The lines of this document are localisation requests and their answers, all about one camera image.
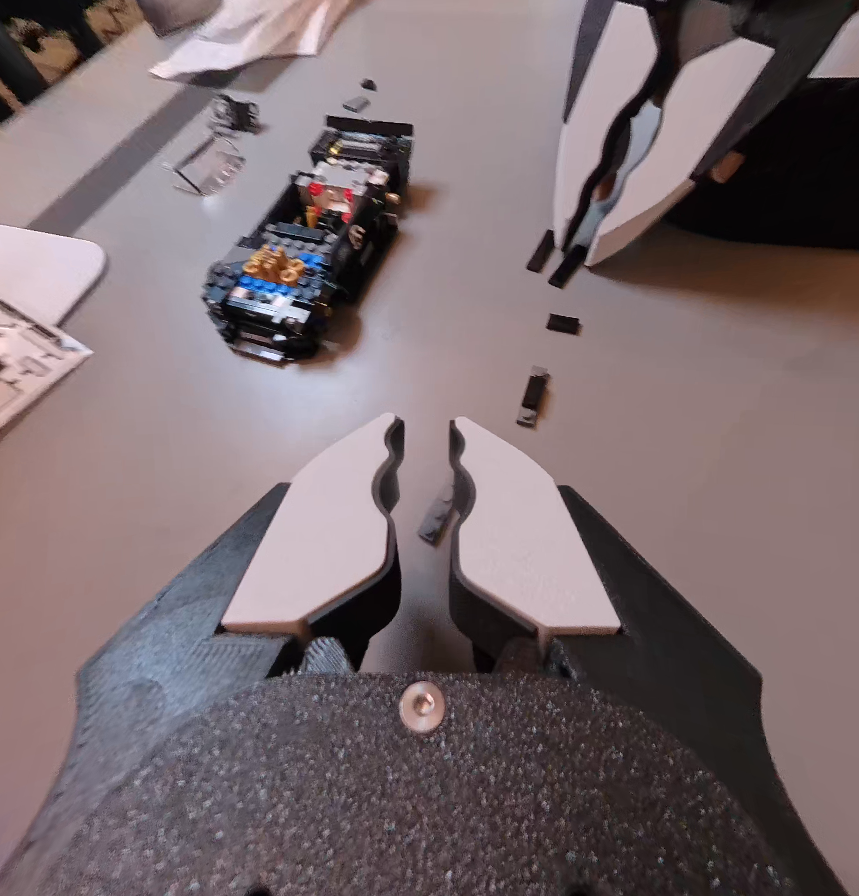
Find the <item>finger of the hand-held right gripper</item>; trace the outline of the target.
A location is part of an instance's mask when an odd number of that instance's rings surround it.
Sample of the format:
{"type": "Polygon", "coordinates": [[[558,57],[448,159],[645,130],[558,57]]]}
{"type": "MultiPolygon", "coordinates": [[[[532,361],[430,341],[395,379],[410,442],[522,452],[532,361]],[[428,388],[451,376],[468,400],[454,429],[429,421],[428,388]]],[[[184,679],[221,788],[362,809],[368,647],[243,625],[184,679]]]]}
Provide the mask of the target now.
{"type": "Polygon", "coordinates": [[[584,3],[558,139],[553,236],[570,252],[630,118],[649,97],[662,58],[654,2],[584,3]]]}
{"type": "Polygon", "coordinates": [[[584,264],[602,263],[634,241],[694,187],[692,175],[774,51],[736,38],[687,62],[662,105],[648,151],[629,171],[584,264]]]}

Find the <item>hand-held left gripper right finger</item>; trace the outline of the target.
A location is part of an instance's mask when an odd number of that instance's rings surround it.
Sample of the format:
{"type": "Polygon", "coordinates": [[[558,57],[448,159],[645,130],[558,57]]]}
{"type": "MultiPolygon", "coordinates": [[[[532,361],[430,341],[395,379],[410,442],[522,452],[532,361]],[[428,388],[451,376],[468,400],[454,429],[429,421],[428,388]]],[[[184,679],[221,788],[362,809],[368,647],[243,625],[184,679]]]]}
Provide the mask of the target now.
{"type": "Polygon", "coordinates": [[[453,470],[449,611],[474,650],[514,639],[611,636],[621,622],[558,486],[539,464],[466,417],[449,425],[453,470]]]}

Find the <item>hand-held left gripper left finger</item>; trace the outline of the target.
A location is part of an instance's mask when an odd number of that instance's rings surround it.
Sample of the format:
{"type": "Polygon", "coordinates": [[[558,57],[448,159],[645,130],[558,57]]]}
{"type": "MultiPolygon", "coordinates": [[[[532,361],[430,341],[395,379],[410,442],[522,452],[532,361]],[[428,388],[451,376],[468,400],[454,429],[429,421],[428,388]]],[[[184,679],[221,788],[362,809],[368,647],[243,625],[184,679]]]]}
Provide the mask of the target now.
{"type": "Polygon", "coordinates": [[[401,462],[402,420],[383,413],[302,468],[222,616],[222,629],[287,635],[301,644],[331,637],[349,658],[364,658],[401,603],[392,520],[401,462]]]}

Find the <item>thin grey lego piece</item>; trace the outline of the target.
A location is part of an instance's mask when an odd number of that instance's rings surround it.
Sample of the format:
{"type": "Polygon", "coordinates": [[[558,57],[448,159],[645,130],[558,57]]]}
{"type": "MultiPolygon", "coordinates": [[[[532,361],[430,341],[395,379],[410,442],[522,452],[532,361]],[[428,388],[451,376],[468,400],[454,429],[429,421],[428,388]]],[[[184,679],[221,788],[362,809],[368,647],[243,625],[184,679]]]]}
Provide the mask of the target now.
{"type": "Polygon", "coordinates": [[[449,483],[437,493],[418,530],[421,540],[437,546],[445,536],[454,511],[454,486],[449,483]]]}

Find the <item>black lego plate strip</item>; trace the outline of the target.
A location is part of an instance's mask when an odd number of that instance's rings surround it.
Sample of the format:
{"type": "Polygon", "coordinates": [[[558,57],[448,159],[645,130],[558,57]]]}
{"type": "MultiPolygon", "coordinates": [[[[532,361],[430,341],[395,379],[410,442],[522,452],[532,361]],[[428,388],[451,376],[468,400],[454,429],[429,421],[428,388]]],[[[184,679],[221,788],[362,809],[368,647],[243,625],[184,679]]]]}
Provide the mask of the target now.
{"type": "Polygon", "coordinates": [[[588,248],[583,245],[574,245],[567,252],[557,269],[548,279],[548,284],[558,289],[564,288],[576,272],[584,265],[588,248]]]}
{"type": "Polygon", "coordinates": [[[536,428],[548,383],[548,369],[537,365],[533,366],[515,420],[519,426],[529,429],[536,428]]]}

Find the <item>lego car model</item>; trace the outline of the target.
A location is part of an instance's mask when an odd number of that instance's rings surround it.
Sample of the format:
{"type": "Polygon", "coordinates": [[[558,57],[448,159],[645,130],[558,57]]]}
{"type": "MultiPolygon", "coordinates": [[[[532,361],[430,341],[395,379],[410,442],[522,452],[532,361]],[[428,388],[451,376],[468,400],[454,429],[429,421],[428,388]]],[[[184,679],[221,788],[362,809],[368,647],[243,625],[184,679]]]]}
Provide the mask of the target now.
{"type": "Polygon", "coordinates": [[[201,298],[230,350],[272,364],[320,351],[398,234],[413,139],[409,122],[324,118],[311,168],[207,272],[201,298]]]}

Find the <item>lego sticker sheet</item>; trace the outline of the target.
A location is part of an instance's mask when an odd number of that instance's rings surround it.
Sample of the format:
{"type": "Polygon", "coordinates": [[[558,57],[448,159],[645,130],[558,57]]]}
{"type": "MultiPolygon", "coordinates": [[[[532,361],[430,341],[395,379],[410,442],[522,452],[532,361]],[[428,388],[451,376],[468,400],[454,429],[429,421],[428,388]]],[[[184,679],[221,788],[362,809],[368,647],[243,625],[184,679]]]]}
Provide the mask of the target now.
{"type": "Polygon", "coordinates": [[[0,298],[0,431],[91,356],[63,330],[0,298]]]}

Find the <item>small black lego assembly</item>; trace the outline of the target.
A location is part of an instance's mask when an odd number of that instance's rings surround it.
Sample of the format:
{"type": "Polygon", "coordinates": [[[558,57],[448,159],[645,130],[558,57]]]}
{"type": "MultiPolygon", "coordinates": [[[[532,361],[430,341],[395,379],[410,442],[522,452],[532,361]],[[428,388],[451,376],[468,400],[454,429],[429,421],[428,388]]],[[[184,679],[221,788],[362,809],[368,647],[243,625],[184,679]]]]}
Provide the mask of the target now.
{"type": "Polygon", "coordinates": [[[210,130],[227,136],[234,133],[261,133],[263,126],[256,102],[236,99],[226,93],[216,93],[210,104],[210,130]]]}

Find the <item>clear lego windshield piece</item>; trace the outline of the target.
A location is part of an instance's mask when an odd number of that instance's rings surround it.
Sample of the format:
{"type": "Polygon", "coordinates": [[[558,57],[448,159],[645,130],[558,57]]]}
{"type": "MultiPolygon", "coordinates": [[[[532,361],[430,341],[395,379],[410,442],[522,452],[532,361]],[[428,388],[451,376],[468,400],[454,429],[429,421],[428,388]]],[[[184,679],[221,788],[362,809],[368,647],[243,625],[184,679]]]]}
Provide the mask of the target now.
{"type": "Polygon", "coordinates": [[[208,197],[230,183],[246,164],[236,143],[224,136],[207,138],[195,150],[167,166],[177,189],[208,197]]]}

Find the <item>crumpled white paper bag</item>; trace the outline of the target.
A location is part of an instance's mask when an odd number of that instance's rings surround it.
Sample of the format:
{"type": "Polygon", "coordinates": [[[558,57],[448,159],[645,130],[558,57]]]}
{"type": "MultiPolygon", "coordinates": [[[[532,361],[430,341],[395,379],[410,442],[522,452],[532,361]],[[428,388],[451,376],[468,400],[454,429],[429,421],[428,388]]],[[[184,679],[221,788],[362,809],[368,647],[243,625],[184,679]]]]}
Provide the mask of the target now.
{"type": "Polygon", "coordinates": [[[163,81],[227,73],[261,60],[313,57],[353,1],[228,1],[149,73],[163,81]]]}

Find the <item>black office chair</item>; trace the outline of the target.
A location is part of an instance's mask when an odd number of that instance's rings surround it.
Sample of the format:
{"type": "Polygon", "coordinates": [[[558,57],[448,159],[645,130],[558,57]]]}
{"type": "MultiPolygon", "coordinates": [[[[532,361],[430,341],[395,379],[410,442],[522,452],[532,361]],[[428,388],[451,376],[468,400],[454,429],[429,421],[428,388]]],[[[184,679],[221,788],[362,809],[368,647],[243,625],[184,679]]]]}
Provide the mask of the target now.
{"type": "Polygon", "coordinates": [[[0,125],[142,22],[134,1],[0,1],[0,125]]]}

